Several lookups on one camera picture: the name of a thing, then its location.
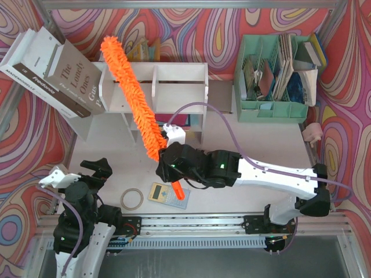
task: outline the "aluminum rail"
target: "aluminum rail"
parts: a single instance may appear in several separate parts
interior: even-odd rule
[[[39,0],[45,9],[329,8],[341,0]]]

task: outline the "organizer compartment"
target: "organizer compartment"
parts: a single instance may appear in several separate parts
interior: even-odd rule
[[[307,41],[307,36],[292,36],[292,52],[295,57],[300,42]],[[263,69],[264,61],[268,60],[273,69],[279,48],[279,35],[244,35],[238,52],[238,59],[234,73],[234,91],[236,96],[237,115],[239,122],[260,123],[303,123],[307,117],[308,107],[301,103],[291,102],[287,91],[281,101],[274,101],[271,95],[267,101],[241,100],[239,78],[244,69],[246,59],[254,55],[254,68]],[[271,103],[271,109],[260,109],[262,104]]]

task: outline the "psychedelic patterned wall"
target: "psychedelic patterned wall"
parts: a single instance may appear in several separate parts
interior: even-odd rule
[[[309,35],[327,9],[128,9],[54,10],[67,39],[93,57],[106,35],[129,50],[141,37],[161,38],[161,60],[207,62],[209,75],[232,80],[243,34],[290,31]]]
[[[321,76],[310,121],[322,124],[318,155],[329,177],[353,187],[337,204],[352,221],[371,273],[371,1],[349,0],[343,20],[326,38],[329,66]],[[334,196],[344,197],[344,189]]]
[[[362,115],[366,113],[369,117],[371,103],[367,106],[367,102],[357,102],[353,97],[358,99],[366,94],[364,99],[371,101],[367,83],[370,54],[365,54],[370,48],[369,3],[350,0],[344,20],[332,34],[326,49],[331,66],[322,78],[321,106],[312,115],[325,129],[320,155],[329,165],[331,177],[353,184],[356,189],[356,197],[340,208],[347,210],[365,246],[363,252],[371,258],[367,247],[371,245],[369,215],[362,212],[363,207],[370,207],[367,202],[371,197],[370,184],[365,182],[370,181],[367,176],[370,171],[366,171],[370,155],[364,159],[361,155],[362,150],[370,150],[370,128],[366,128],[370,123]],[[142,36],[150,42],[160,37],[162,60],[205,61],[212,78],[232,79],[243,34],[290,31],[308,35],[321,26],[327,12],[326,9],[59,10],[53,16],[67,38],[88,57],[98,51],[105,35],[119,36],[126,50]],[[0,58],[20,31],[40,26],[27,0],[0,0],[0,23]],[[345,65],[350,65],[349,70],[345,70]],[[9,86],[10,82],[1,81],[0,101]],[[0,277],[21,275],[36,219],[50,202],[33,185],[53,164],[64,159],[71,136],[71,130],[53,109],[32,94],[25,94],[5,139],[0,142],[0,171],[5,173],[0,175]],[[337,169],[341,170],[339,175],[335,174]]]
[[[41,21],[28,0],[0,0],[0,60],[19,32]],[[12,81],[0,75],[0,104]],[[26,91],[0,142],[0,277],[20,277],[29,242],[50,197],[39,179],[61,163],[72,131],[53,108]]]

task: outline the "calculator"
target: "calculator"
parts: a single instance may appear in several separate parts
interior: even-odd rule
[[[185,210],[187,208],[188,199],[190,197],[191,191],[189,189],[184,189],[184,200],[178,200],[173,188],[170,185],[158,184],[154,182],[151,188],[150,201],[167,204],[168,206],[177,207]]]

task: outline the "pink object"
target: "pink object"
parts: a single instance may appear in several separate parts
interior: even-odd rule
[[[321,140],[323,131],[319,123],[311,123],[301,134],[303,135],[304,141],[310,142],[311,147],[313,148],[313,144]]]
[[[167,123],[172,116],[173,114],[155,114],[155,119],[159,122]],[[172,121],[172,124],[177,126],[184,126],[187,123],[187,118],[187,114],[176,115],[176,117]]]

